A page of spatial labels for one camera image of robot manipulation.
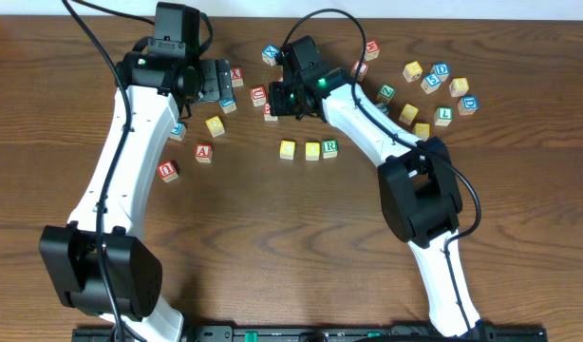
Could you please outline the yellow C block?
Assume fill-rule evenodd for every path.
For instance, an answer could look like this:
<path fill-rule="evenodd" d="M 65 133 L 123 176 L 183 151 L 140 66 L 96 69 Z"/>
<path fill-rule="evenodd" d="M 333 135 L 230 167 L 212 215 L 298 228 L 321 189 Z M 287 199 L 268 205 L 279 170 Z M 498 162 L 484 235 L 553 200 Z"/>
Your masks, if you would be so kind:
<path fill-rule="evenodd" d="M 280 144 L 279 156 L 284 160 L 293 160 L 296 144 L 294 141 L 283 140 Z"/>

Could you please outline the yellow O block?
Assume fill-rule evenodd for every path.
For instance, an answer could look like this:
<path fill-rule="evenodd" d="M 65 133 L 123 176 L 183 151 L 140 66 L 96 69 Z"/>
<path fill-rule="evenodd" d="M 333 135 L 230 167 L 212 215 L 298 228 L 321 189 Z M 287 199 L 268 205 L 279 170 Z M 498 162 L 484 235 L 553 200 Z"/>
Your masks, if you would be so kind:
<path fill-rule="evenodd" d="M 305 145 L 305 157 L 307 161 L 318 161 L 321 149 L 319 142 L 307 142 Z"/>

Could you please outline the green R block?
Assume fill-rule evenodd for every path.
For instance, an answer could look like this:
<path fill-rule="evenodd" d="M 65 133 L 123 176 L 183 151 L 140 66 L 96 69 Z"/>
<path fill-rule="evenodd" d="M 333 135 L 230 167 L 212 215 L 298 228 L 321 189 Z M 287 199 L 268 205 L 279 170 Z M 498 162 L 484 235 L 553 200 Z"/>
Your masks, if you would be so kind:
<path fill-rule="evenodd" d="M 322 141 L 322 153 L 324 159 L 335 158 L 338 155 L 338 143 L 336 140 L 323 140 Z"/>

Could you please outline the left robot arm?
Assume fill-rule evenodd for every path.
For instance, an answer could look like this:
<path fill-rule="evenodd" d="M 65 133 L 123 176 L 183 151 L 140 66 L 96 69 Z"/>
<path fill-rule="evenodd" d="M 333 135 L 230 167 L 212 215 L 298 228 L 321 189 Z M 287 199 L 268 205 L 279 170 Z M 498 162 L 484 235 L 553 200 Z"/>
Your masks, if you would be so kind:
<path fill-rule="evenodd" d="M 60 302 L 111 321 L 117 341 L 179 341 L 184 317 L 161 295 L 162 267 L 143 244 L 144 215 L 162 149 L 182 112 L 233 96 L 230 65 L 210 60 L 202 11 L 160 2 L 154 32 L 109 68 L 112 123 L 87 189 L 63 227 L 47 226 L 39 252 Z"/>

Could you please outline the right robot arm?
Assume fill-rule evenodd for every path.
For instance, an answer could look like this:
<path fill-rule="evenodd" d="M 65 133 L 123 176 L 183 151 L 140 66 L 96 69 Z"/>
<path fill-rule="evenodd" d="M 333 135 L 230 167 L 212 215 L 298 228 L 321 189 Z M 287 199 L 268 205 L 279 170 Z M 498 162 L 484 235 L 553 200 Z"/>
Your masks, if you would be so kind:
<path fill-rule="evenodd" d="M 414 255 L 429 303 L 429 319 L 445 337 L 467 337 L 480 323 L 464 278 L 459 241 L 459 190 L 468 181 L 446 145 L 392 122 L 355 77 L 331 68 L 305 36 L 275 51 L 283 79 L 269 85 L 274 116 L 314 114 L 347 135 L 377 168 L 386 224 Z"/>

